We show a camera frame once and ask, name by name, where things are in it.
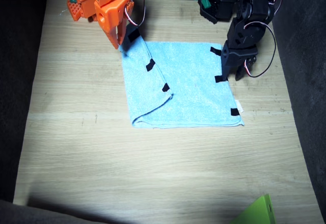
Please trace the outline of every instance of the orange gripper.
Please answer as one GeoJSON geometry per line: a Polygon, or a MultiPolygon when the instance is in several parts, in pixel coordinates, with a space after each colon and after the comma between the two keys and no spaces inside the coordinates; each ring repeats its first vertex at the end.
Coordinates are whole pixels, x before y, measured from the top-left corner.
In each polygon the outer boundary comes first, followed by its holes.
{"type": "MultiPolygon", "coordinates": [[[[86,4],[83,5],[82,2],[80,3],[80,15],[81,17],[86,17],[85,10],[83,9],[86,4]]],[[[126,8],[128,14],[131,15],[134,2],[132,0],[93,0],[93,3],[95,11],[88,11],[88,14],[93,13],[93,19],[97,19],[100,27],[103,29],[106,36],[111,41],[113,47],[118,49],[119,45],[122,44],[126,34],[127,17],[124,14],[124,8],[126,8]]],[[[80,18],[78,16],[75,17],[77,14],[77,9],[77,6],[72,6],[72,11],[69,8],[69,11],[74,20],[75,18],[80,18]]]]}

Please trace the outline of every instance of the black wire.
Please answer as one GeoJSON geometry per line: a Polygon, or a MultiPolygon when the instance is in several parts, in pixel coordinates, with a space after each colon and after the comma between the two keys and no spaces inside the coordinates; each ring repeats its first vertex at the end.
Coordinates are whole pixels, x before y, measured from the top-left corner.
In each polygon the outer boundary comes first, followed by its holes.
{"type": "Polygon", "coordinates": [[[274,39],[274,52],[273,52],[273,56],[271,58],[271,61],[270,61],[269,66],[262,73],[260,73],[259,75],[251,75],[251,74],[248,74],[248,76],[250,76],[252,78],[258,78],[258,77],[262,76],[270,68],[270,66],[271,66],[271,64],[273,62],[274,56],[275,56],[275,52],[276,52],[276,39],[275,39],[275,36],[274,36],[273,32],[271,31],[271,29],[269,29],[269,28],[267,28],[267,29],[270,31],[270,33],[271,33],[271,35],[273,36],[273,39],[274,39]]]}

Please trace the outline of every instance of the blue towel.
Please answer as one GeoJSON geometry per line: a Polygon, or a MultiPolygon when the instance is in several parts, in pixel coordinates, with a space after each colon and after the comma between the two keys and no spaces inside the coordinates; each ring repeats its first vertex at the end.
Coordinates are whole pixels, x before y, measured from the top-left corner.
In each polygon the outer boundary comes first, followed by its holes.
{"type": "Polygon", "coordinates": [[[145,42],[129,25],[122,66],[131,123],[138,128],[243,125],[213,43],[145,42]]]}

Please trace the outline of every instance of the light wood surface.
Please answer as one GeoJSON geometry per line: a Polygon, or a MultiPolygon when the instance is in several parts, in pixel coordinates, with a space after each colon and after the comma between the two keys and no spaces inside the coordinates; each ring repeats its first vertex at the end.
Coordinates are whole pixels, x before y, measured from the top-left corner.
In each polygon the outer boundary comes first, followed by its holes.
{"type": "MultiPolygon", "coordinates": [[[[228,223],[269,193],[278,223],[322,223],[278,53],[261,78],[229,77],[245,126],[135,129],[121,56],[96,22],[48,0],[14,203],[32,198],[127,223],[228,223]]],[[[152,0],[148,41],[223,44],[230,23],[196,1],[152,0]]],[[[253,72],[270,61],[266,32],[253,72]]]]}

